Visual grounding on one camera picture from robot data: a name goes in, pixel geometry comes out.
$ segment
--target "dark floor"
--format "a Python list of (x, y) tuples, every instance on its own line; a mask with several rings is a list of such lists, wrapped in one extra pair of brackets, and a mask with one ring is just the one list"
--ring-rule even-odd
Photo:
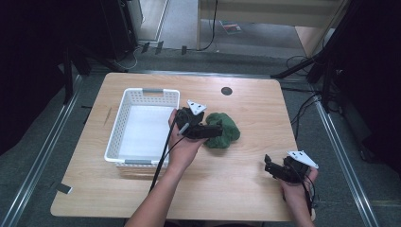
[[(173, 6), (173, 4), (177, 4), (177, 0), (171, 0), (170, 6)], [(288, 31), (290, 27), (282, 27), (282, 29), (284, 30), (283, 33), (289, 36), (288, 40), (296, 41), (296, 38), (291, 36), (291, 32)], [(233, 37), (224, 38), (222, 35), (224, 33), (217, 38), (218, 45), (225, 46), (224, 48), (219, 48), (224, 50), (221, 52), (217, 52), (215, 49), (210, 52), (189, 52), (182, 56), (181, 52), (176, 50), (165, 49), (159, 55), (155, 55), (151, 50), (145, 54), (140, 54), (138, 51), (138, 53), (135, 53), (136, 59), (133, 55), (129, 55), (120, 63), (130, 67), (134, 66), (135, 61), (137, 61), (137, 64), (130, 69), (130, 72), (150, 73), (157, 71), (166, 74), (180, 72), (194, 76), (210, 77), (218, 76), (216, 74), (219, 74), (224, 77), (269, 79), (269, 75), (277, 74), (287, 69), (287, 59), (292, 54), (292, 51), (302, 51), (299, 43), (291, 43), (288, 44), (288, 46), (292, 46), (289, 52), (288, 49), (281, 46), (284, 48), (282, 52), (280, 52), (280, 47), (274, 47), (269, 51), (265, 50), (265, 55), (252, 55), (252, 53), (237, 55), (237, 49), (230, 53), (229, 45), (224, 44), (224, 40), (230, 40)], [(161, 38), (163, 37), (168, 36), (162, 32)], [(253, 37), (253, 39), (259, 40), (261, 37)], [(238, 38), (235, 38), (235, 40), (227, 41), (227, 43), (234, 44), (239, 41)], [(265, 42), (248, 41), (250, 41), (248, 44), (262, 45)], [(56, 191), (51, 188), (51, 184), (62, 180), (83, 130), (83, 122), (89, 113), (89, 109), (82, 108), (82, 106), (93, 105), (105, 75), (110, 72), (107, 68), (94, 61), (91, 64), (93, 65), (93, 70), (89, 77), (82, 77), (77, 101), (55, 147), (52, 149), (44, 172), (30, 196), (24, 213), (18, 221), (18, 226), (124, 225), (124, 219), (121, 218), (60, 218), (53, 217), (50, 214), (50, 206), (56, 195)], [(298, 113), (301, 105), (312, 96), (312, 93), (288, 91), (285, 88), (303, 90), (310, 90), (311, 88), (305, 82), (305, 77), (298, 75), (282, 79), (280, 83), (283, 87), (288, 116), (292, 119)], [(62, 101), (63, 90), (49, 102), (46, 109), (33, 122), (21, 142), (0, 156), (1, 220), (6, 217), (18, 189), (26, 179), (26, 175), (52, 129), (61, 111)], [(331, 113), (326, 115), (325, 119), (333, 121), (340, 139), (340, 146), (346, 154), (345, 157), (339, 157), (339, 148), (336, 148), (339, 143), (334, 143), (333, 138), (329, 136), (332, 131), (330, 132), (324, 124), (319, 108), (319, 105), (313, 104), (305, 111), (300, 120), (297, 138), (299, 150), (304, 150), (320, 166), (320, 175), (316, 182), (318, 194), (316, 225), (399, 226), (399, 223), (401, 223), (401, 195), (399, 193), (401, 191), (401, 182), (398, 175), (384, 164), (368, 164), (362, 161), (359, 156), (357, 142), (350, 132), (346, 120), (338, 113)], [(344, 168), (342, 165), (343, 159), (345, 161), (349, 160), (351, 168), (349, 166)], [(357, 176), (357, 182), (349, 182), (347, 176), (353, 173)], [(372, 206), (376, 223), (369, 223), (364, 218), (363, 207), (360, 208), (360, 203), (358, 203), (358, 200), (363, 200), (363, 198), (359, 198), (355, 194), (354, 186), (361, 188), (366, 195), (369, 204)], [(292, 226), (292, 224), (289, 222), (267, 222), (265, 226)]]

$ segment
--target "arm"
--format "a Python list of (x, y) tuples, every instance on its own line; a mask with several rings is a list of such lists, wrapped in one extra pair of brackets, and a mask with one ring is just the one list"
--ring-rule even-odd
[[(317, 177), (318, 170), (313, 167), (310, 168), (309, 179), (315, 182)], [(300, 184), (279, 181), (286, 197), (288, 211), (296, 226), (315, 226), (307, 209), (304, 188)]]
[[(176, 113), (176, 110), (171, 113), (168, 120), (169, 125), (172, 124)], [(177, 126), (175, 126), (169, 140), (170, 148), (182, 138), (177, 135), (178, 131)], [(126, 224), (127, 227), (164, 225), (178, 183), (185, 170), (195, 159), (198, 149), (204, 141), (184, 138), (170, 151), (169, 163), (165, 174), (133, 213)]]

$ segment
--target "white triangular tag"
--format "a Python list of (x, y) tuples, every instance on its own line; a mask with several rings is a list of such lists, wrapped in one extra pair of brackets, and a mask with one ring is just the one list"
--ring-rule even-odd
[(206, 106), (205, 105), (201, 105), (201, 104), (193, 102), (193, 101), (191, 101), (189, 99), (188, 99), (188, 101), (186, 101), (186, 103), (188, 103), (189, 109), (191, 109), (192, 114), (194, 114), (194, 115), (198, 115), (202, 111), (206, 110)]
[(287, 151), (288, 155), (291, 156), (291, 158), (295, 159), (296, 161), (303, 163), (305, 165), (319, 168), (319, 166), (313, 162), (309, 156), (302, 150), (302, 151)]

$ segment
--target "table hole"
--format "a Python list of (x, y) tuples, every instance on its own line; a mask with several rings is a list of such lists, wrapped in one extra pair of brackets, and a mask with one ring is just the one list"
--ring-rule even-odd
[(230, 94), (233, 93), (233, 89), (229, 88), (229, 87), (223, 87), (221, 88), (221, 92), (225, 95), (225, 96), (229, 96)]

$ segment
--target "black cable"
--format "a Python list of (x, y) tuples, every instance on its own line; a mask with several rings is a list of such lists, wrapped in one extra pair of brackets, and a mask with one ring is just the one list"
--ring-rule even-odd
[[(295, 58), (302, 58), (301, 61), (300, 61), (300, 63), (302, 63), (303, 61), (306, 61), (306, 60), (307, 60), (307, 57), (305, 57), (305, 56), (301, 56), (301, 55), (292, 56), (291, 58), (289, 58), (289, 59), (286, 60), (286, 67), (287, 67), (287, 69), (290, 68), (289, 65), (288, 65), (289, 61), (292, 60), (292, 59), (295, 59)], [(302, 70), (303, 70), (304, 72), (306, 72), (306, 74), (299, 74), (299, 73), (297, 73), (297, 72), (295, 72), (294, 74), (295, 74), (295, 75), (298, 75), (298, 76), (303, 76), (303, 77), (304, 77), (304, 76), (307, 76), (307, 74), (308, 74), (309, 72), (307, 72), (304, 68), (302, 68)]]
[[(339, 101), (337, 100), (336, 96), (329, 95), (327, 101), (328, 101), (327, 102), (327, 108), (331, 113), (342, 114), (342, 108), (341, 108), (341, 105), (340, 105)], [(335, 108), (337, 107), (337, 108), (333, 109), (332, 108), (333, 105), (330, 105), (330, 103), (334, 103), (335, 104), (334, 107)]]
[(287, 87), (281, 87), (281, 89), (285, 90), (285, 91), (290, 91), (290, 92), (303, 92), (303, 93), (319, 93), (320, 92), (320, 91), (303, 90), (303, 89), (287, 88)]
[(209, 43), (206, 47), (204, 47), (204, 48), (202, 48), (202, 49), (199, 49), (199, 50), (197, 50), (197, 51), (206, 50), (207, 48), (209, 48), (209, 46), (212, 44), (213, 40), (215, 39), (215, 34), (216, 34), (216, 32), (215, 32), (215, 26), (216, 26), (216, 14), (217, 14), (217, 12), (218, 12), (218, 0), (216, 0), (215, 15), (213, 16), (212, 40), (210, 41), (210, 43)]
[(315, 100), (315, 101), (313, 101), (312, 103), (309, 103), (307, 106), (306, 106), (306, 103), (310, 100), (310, 99), (312, 99), (314, 96), (317, 96), (318, 95), (318, 93), (315, 93), (315, 94), (313, 94), (310, 98), (308, 98), (302, 105), (301, 105), (301, 107), (300, 107), (300, 109), (299, 109), (299, 111), (298, 111), (298, 113), (294, 116), (294, 118), (291, 120), (291, 125), (293, 125), (294, 123), (297, 123), (296, 124), (296, 128), (295, 128), (295, 140), (297, 140), (297, 138), (298, 138), (298, 130), (299, 130), (299, 124), (300, 124), (300, 118), (301, 118), (301, 116), (305, 113), (305, 111), (306, 111), (306, 109), (310, 106), (310, 105), (312, 105), (313, 103), (315, 103), (315, 102), (317, 102), (318, 100)]
[(178, 143), (180, 143), (184, 138), (185, 138), (185, 136), (183, 136), (183, 138), (181, 138), (179, 141), (177, 141), (177, 142), (173, 145), (173, 147), (171, 147), (171, 148), (168, 150), (168, 152), (167, 152), (166, 155), (165, 155), (165, 158), (166, 158), (167, 155), (171, 152), (171, 150), (173, 150), (174, 147), (175, 147)]
[[(148, 49), (158, 49), (158, 47), (157, 46), (148, 46)], [(162, 48), (162, 50), (181, 51), (181, 49), (175, 49), (175, 48)]]
[(168, 136), (167, 136), (166, 143), (165, 143), (165, 148), (163, 149), (163, 153), (162, 153), (162, 156), (160, 157), (159, 164), (156, 167), (156, 171), (153, 176), (153, 181), (151, 183), (149, 193), (153, 189), (154, 185), (156, 184), (157, 178), (159, 177), (160, 170), (162, 169), (162, 166), (163, 166), (163, 162), (165, 161), (165, 155), (166, 155), (166, 150), (167, 150), (167, 146), (168, 146), (168, 141), (170, 140), (171, 133), (173, 132), (174, 126), (176, 124), (176, 117), (174, 117), (173, 123), (170, 126), (170, 131), (168, 132)]
[(307, 176), (307, 175), (305, 175), (305, 176), (309, 179), (310, 184), (312, 185), (312, 188), (313, 188), (313, 195), (311, 198), (311, 202), (313, 203), (313, 201), (315, 200), (315, 196), (316, 196), (316, 187), (315, 187), (315, 184), (312, 182), (312, 180), (310, 180), (309, 176)]
[(307, 205), (307, 209), (309, 211), (309, 215), (312, 216), (312, 201), (310, 199), (309, 191), (307, 191), (307, 189), (306, 189), (306, 186), (305, 186), (305, 183), (304, 183), (304, 179), (301, 178), (301, 176), (299, 175), (297, 170), (294, 168), (294, 166), (292, 166), (292, 164), (290, 164), (288, 161), (286, 161), (286, 159), (284, 160), (284, 162), (287, 162), (287, 166), (290, 166), (292, 171), (298, 176), (298, 179), (300, 180), (301, 185), (302, 185), (302, 187), (304, 188), (304, 191), (305, 191), (305, 199), (306, 199), (306, 205)]

